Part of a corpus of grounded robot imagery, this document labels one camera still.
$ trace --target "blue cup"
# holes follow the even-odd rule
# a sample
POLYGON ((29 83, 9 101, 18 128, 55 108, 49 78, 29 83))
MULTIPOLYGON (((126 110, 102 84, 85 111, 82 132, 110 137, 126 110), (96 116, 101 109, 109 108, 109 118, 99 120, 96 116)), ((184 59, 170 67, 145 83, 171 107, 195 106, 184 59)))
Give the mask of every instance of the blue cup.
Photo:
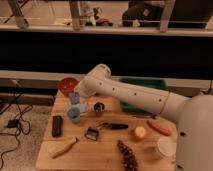
POLYGON ((71 107, 67 112, 68 117, 72 123, 77 124, 80 122, 80 109, 77 107, 71 107))

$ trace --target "red bowl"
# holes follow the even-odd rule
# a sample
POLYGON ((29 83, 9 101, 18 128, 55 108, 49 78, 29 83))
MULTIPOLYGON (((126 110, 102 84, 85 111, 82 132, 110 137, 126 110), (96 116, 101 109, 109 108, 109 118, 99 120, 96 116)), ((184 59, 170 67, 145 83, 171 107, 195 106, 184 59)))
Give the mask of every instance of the red bowl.
POLYGON ((58 89, 65 95, 74 91, 75 86, 78 84, 78 80, 75 78, 67 77, 58 82, 58 89))

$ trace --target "black remote control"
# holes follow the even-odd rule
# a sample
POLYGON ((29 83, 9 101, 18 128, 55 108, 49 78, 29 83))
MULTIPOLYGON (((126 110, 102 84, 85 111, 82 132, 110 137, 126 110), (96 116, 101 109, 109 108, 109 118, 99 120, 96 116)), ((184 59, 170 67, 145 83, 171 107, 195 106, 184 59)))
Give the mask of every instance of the black remote control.
POLYGON ((52 136, 59 137, 62 134, 63 119, 60 115, 53 116, 53 123, 52 123, 52 136))

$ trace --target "floor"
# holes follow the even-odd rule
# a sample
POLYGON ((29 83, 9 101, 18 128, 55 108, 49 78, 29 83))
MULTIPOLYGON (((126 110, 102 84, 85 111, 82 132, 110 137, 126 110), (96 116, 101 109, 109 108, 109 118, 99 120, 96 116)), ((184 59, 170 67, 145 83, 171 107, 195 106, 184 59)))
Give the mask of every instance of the floor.
MULTIPOLYGON (((36 171, 35 162, 40 149, 44 130, 50 116, 51 106, 34 106, 32 111, 24 115, 24 119, 30 121, 31 132, 29 135, 20 135, 18 138, 21 146, 14 152, 3 156, 4 167, 2 171, 36 171)), ((12 105, 4 114, 0 115, 0 132, 13 133, 13 129, 4 128, 8 120, 18 112, 17 105, 12 105)), ((14 137, 0 137, 0 153, 16 146, 14 137)))
MULTIPOLYGON (((127 9, 128 2, 126 1, 89 1, 91 8, 100 7, 102 14, 100 17, 108 18, 114 23, 114 26, 119 26, 121 23, 122 13, 127 9)), ((42 1, 30 0, 23 8, 22 12, 27 18, 30 25, 45 26, 58 24, 61 19, 70 19, 70 8, 67 1, 42 1)), ((8 16, 11 15, 11 10, 7 0, 0 0, 0 24, 3 23, 8 16)), ((14 18, 11 18, 7 25, 14 25, 14 18)), ((213 17, 207 25, 208 29, 213 28, 213 17)))

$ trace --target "carrot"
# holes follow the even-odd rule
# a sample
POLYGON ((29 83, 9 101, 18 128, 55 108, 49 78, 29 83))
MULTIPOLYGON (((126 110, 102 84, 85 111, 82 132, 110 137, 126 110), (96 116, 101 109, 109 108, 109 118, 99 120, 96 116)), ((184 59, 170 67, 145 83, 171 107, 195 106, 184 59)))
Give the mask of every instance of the carrot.
POLYGON ((171 131, 167 128, 163 128, 160 125, 158 125, 155 121, 147 120, 147 124, 154 129, 155 131, 159 132, 160 134, 163 134, 165 136, 170 136, 171 131))

